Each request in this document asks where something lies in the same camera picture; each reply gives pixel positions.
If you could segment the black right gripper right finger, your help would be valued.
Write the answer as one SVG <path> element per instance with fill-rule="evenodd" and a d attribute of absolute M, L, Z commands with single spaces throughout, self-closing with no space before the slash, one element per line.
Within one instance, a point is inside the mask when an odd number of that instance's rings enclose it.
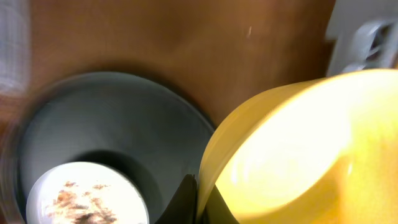
<path fill-rule="evenodd" d="M 213 187 L 202 215 L 202 224 L 238 224 L 233 217 L 220 191 Z"/>

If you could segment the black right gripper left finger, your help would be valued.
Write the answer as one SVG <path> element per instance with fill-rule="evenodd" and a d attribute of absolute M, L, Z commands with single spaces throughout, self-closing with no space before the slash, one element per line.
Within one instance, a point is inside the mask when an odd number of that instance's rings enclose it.
<path fill-rule="evenodd" d="M 167 208 L 155 224 L 194 224 L 197 207 L 197 182 L 187 174 Z"/>

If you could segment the grey plate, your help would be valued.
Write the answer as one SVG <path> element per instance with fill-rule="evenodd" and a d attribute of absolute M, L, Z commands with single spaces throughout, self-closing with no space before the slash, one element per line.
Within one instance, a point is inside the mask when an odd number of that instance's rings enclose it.
<path fill-rule="evenodd" d="M 28 223 L 149 223 L 138 188 L 122 173 L 92 162 L 44 173 L 29 192 Z"/>

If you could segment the food scraps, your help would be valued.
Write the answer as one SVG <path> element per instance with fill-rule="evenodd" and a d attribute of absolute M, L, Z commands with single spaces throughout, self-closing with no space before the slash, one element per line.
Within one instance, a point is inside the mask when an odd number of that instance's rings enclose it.
<path fill-rule="evenodd" d="M 67 181 L 57 197 L 47 205 L 45 214 L 56 224 L 112 224 L 119 218 L 110 208 L 106 184 L 80 185 Z"/>

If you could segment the yellow bowl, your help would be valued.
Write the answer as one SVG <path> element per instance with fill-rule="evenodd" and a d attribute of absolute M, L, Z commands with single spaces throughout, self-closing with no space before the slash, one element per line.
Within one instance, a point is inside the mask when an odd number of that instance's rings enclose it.
<path fill-rule="evenodd" d="M 216 186 L 239 223 L 396 223 L 397 70 L 248 99 L 212 135 L 199 179 L 197 220 Z"/>

